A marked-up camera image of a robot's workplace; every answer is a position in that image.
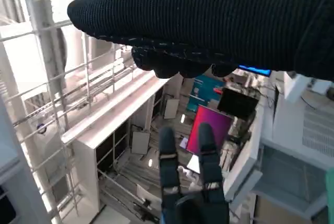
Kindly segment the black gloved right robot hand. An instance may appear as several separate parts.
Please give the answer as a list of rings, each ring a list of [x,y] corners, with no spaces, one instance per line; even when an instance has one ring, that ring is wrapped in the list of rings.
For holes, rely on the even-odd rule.
[[[240,66],[333,80],[333,0],[74,0],[73,25],[159,78]]]

